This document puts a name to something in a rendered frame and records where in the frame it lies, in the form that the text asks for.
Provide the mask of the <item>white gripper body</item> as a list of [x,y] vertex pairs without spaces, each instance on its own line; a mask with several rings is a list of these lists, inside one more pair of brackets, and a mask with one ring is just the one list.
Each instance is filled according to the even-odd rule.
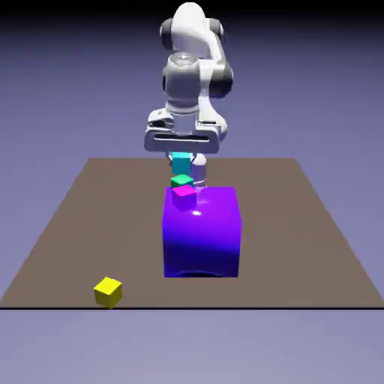
[[219,146],[219,136],[212,130],[176,133],[167,129],[150,129],[145,132],[144,137],[144,148],[149,152],[215,154],[218,153]]

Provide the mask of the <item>small cyan cube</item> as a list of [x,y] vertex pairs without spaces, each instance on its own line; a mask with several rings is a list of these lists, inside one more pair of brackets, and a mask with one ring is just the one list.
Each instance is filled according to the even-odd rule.
[[189,175],[191,172],[191,153],[173,152],[172,153],[172,174]]

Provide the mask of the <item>small green cube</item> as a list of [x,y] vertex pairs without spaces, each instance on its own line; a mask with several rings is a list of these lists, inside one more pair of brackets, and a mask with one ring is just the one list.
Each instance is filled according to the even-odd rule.
[[185,174],[179,174],[175,175],[170,179],[171,187],[177,188],[185,185],[194,186],[194,179],[191,178],[189,175]]

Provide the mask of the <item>small magenta cube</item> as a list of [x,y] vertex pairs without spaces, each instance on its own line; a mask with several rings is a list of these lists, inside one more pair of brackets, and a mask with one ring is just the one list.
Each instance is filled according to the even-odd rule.
[[197,205],[197,191],[189,184],[172,189],[172,204],[179,210],[194,209]]

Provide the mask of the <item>small yellow cube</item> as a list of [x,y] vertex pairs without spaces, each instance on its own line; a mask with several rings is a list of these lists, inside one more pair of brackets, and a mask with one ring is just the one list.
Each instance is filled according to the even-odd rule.
[[104,308],[114,308],[122,296],[122,282],[111,277],[104,277],[94,287],[95,301]]

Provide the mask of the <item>large purple box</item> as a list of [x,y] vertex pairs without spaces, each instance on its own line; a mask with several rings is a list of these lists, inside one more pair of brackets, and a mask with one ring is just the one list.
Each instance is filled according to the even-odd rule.
[[167,187],[163,203],[163,271],[166,278],[239,276],[242,216],[234,187],[196,187],[196,207],[179,210]]

